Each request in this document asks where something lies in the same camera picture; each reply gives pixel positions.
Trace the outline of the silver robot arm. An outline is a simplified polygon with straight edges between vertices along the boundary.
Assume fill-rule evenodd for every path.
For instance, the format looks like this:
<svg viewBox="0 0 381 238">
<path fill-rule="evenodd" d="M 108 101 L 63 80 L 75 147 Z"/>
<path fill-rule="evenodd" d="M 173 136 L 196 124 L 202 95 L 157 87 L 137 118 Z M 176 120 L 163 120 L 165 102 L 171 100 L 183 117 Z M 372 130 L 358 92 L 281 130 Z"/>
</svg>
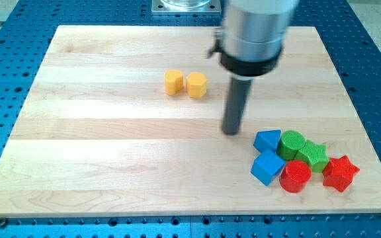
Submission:
<svg viewBox="0 0 381 238">
<path fill-rule="evenodd" d="M 272 71 L 298 4 L 299 0 L 229 0 L 208 57 L 219 53 L 220 64 L 240 81 Z"/>
</svg>

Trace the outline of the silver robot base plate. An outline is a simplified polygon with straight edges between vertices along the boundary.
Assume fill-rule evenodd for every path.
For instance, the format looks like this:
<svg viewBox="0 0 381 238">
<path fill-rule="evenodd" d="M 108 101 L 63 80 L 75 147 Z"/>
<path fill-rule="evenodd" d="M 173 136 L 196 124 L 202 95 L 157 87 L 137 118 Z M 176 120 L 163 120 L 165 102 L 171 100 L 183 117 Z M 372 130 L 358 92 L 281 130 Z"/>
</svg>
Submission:
<svg viewBox="0 0 381 238">
<path fill-rule="evenodd" d="M 220 0 L 152 0 L 151 11 L 159 14 L 221 13 Z"/>
</svg>

